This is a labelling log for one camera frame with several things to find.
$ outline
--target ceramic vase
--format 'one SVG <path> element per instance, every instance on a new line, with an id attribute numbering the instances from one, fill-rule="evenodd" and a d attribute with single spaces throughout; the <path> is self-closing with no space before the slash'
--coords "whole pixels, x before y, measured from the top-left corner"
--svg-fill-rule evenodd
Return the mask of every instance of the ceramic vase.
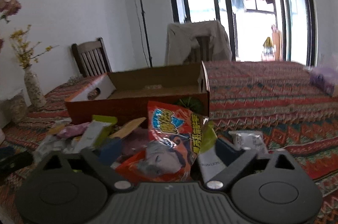
<path id="1" fill-rule="evenodd" d="M 35 72 L 31 70 L 31 66 L 25 68 L 24 70 L 25 70 L 24 81 L 29 99 L 32 105 L 36 109 L 39 109 L 46 104 L 46 99 L 43 96 L 42 90 L 40 88 L 38 76 Z"/>

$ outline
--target chair backrest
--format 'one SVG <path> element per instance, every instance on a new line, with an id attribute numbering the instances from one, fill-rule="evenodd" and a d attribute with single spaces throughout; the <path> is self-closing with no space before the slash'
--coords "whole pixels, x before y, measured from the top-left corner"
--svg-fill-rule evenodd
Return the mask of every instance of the chair backrest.
<path id="1" fill-rule="evenodd" d="M 184 63 L 196 63 L 200 61 L 212 61 L 213 49 L 209 48 L 210 36 L 196 37 L 198 48 L 192 48 Z"/>
<path id="2" fill-rule="evenodd" d="M 72 53 L 83 77 L 95 76 L 111 71 L 101 37 L 97 38 L 96 41 L 80 45 L 72 44 Z"/>

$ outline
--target cardboard box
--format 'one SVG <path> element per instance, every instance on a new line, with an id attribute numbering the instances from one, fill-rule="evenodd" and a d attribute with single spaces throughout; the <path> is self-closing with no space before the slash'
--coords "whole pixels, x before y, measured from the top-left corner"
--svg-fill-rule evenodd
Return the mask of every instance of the cardboard box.
<path id="1" fill-rule="evenodd" d="M 209 115 L 209 82 L 203 63 L 112 72 L 66 99 L 73 124 L 90 122 L 92 115 L 116 116 L 118 125 L 148 116 L 148 101 L 173 104 L 198 98 Z"/>

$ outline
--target patterned blanket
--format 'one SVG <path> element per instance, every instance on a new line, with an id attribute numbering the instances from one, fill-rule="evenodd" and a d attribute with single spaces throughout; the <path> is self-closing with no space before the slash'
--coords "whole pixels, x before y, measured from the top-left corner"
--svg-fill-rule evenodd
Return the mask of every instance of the patterned blanket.
<path id="1" fill-rule="evenodd" d="M 229 130 L 254 129 L 264 133 L 269 149 L 287 149 L 315 180 L 324 203 L 317 224 L 338 220 L 338 98 L 330 98 L 309 84 L 303 66 L 291 62 L 208 62 L 210 118 L 218 135 Z M 61 85 L 47 94 L 47 104 L 18 125 L 4 129 L 16 152 L 35 150 L 48 128 L 68 117 L 64 99 L 90 80 Z M 0 187 L 0 206 L 15 223 L 22 223 L 13 205 L 15 191 L 31 172 L 11 174 Z"/>

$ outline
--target purple bag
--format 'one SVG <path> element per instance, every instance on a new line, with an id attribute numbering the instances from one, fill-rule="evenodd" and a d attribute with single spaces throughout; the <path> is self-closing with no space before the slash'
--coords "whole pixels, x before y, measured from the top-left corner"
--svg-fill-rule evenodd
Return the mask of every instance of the purple bag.
<path id="1" fill-rule="evenodd" d="M 322 89 L 331 97 L 338 96 L 338 72 L 331 68 L 313 68 L 310 83 Z"/>

